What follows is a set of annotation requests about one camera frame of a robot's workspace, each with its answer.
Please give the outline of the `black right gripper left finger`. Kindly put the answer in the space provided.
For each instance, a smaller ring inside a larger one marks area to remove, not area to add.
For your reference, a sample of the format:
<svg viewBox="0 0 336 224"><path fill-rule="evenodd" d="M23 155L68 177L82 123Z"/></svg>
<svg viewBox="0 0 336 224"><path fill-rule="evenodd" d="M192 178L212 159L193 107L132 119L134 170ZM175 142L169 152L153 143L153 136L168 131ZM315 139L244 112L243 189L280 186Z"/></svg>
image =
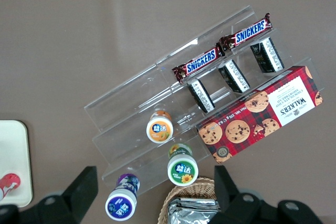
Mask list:
<svg viewBox="0 0 336 224"><path fill-rule="evenodd" d="M81 223L97 194L97 168L87 166L62 194L37 204L37 223Z"/></svg>

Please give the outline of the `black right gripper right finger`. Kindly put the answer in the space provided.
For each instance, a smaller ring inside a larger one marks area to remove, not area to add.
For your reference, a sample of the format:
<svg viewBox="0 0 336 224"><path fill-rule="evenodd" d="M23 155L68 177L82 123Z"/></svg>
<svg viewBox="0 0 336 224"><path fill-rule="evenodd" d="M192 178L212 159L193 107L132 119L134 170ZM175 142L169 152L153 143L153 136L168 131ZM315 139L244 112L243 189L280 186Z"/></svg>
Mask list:
<svg viewBox="0 0 336 224"><path fill-rule="evenodd" d="M276 211L252 193L239 192L223 165L214 168L215 195L221 211L211 223L275 223Z"/></svg>

